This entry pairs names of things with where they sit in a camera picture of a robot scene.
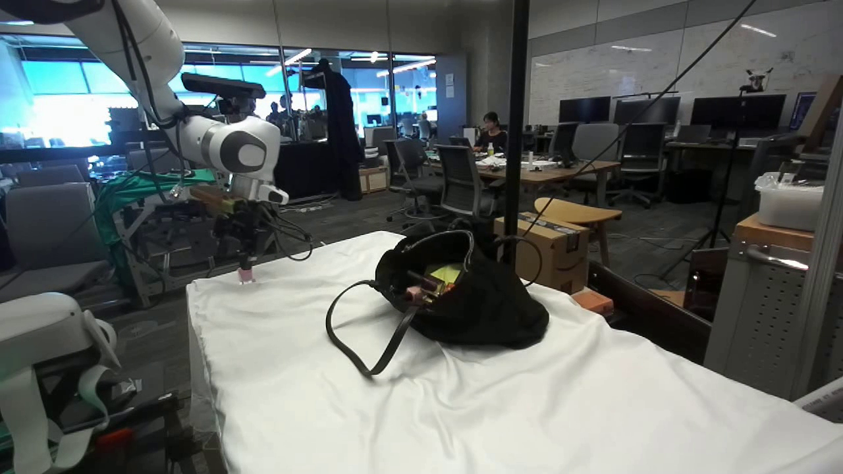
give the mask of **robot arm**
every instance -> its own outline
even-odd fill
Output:
[[[260,119],[220,123],[191,116],[168,82],[181,67],[181,41],[156,0],[0,0],[31,20],[62,20],[131,91],[181,157],[235,173],[235,194],[287,202],[273,186],[282,133]]]

